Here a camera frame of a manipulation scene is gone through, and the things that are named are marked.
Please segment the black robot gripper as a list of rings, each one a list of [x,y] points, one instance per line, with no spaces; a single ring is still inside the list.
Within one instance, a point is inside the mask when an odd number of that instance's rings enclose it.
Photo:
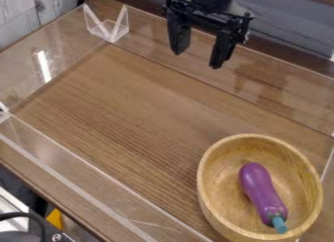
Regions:
[[[223,62],[230,59],[236,46],[236,39],[240,43],[248,40],[248,27],[252,14],[242,7],[235,0],[166,0],[166,5],[174,10],[192,14],[203,19],[202,26],[219,25],[230,26],[216,33],[216,39],[210,57],[210,67],[218,69]],[[174,10],[167,10],[167,30],[170,47],[175,55],[179,55],[191,44],[191,25],[187,16]]]

